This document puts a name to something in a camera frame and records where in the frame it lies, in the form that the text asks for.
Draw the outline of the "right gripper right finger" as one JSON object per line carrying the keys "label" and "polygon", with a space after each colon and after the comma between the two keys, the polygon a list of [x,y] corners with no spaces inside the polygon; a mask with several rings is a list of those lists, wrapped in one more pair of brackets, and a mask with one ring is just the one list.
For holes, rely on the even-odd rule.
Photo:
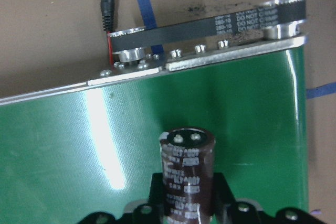
{"label": "right gripper right finger", "polygon": [[237,200],[222,173],[214,173],[213,196],[216,223],[261,223],[257,208],[249,201]]}

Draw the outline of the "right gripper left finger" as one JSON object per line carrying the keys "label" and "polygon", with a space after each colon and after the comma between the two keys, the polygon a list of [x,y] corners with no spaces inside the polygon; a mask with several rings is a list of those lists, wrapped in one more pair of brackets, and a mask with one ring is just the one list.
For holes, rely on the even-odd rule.
{"label": "right gripper left finger", "polygon": [[149,196],[146,203],[138,205],[132,213],[132,223],[164,223],[163,175],[154,173],[151,178]]}

